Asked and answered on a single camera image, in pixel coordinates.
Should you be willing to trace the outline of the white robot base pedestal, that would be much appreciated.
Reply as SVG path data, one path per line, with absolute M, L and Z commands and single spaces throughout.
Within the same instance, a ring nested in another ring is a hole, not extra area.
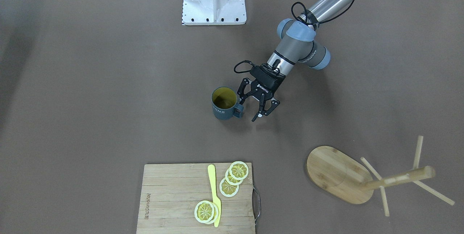
M 183 0 L 181 23 L 193 25 L 243 25 L 245 0 Z

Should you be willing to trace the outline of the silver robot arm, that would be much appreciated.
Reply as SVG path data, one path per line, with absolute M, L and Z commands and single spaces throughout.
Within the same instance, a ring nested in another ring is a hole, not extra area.
M 253 120 L 269 115 L 280 102 L 274 98 L 281 83 L 297 63 L 312 69 L 323 69 L 330 62 L 330 52 L 315 41 L 316 30 L 321 24 L 330 22 L 348 11 L 354 0 L 319 0 L 313 6 L 304 8 L 300 15 L 292 14 L 277 26 L 281 41 L 269 60 L 261 65 L 251 65 L 248 70 L 254 78 L 244 78 L 237 90 L 238 109 L 233 114 L 242 117 L 243 104 L 253 97 L 260 104 Z

